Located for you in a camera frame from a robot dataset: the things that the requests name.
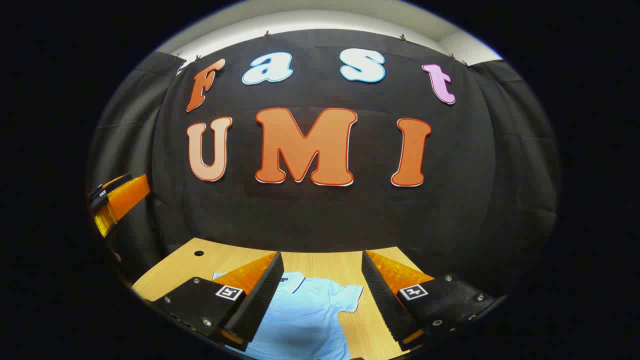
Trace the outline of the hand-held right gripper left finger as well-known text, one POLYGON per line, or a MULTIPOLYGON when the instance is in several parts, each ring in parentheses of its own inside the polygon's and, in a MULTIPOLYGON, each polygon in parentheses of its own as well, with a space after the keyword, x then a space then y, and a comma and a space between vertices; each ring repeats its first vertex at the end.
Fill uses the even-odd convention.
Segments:
POLYGON ((210 341, 246 351, 254 340, 284 273, 279 251, 213 280, 184 281, 147 305, 210 341))

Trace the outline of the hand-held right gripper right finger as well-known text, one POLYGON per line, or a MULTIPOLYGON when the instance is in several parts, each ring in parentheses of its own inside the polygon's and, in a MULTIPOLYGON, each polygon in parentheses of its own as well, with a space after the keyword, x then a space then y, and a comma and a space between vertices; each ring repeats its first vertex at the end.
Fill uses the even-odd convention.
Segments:
POLYGON ((362 252, 361 272, 403 351, 434 346, 464 332, 506 300, 456 275, 430 276, 370 250, 362 252))

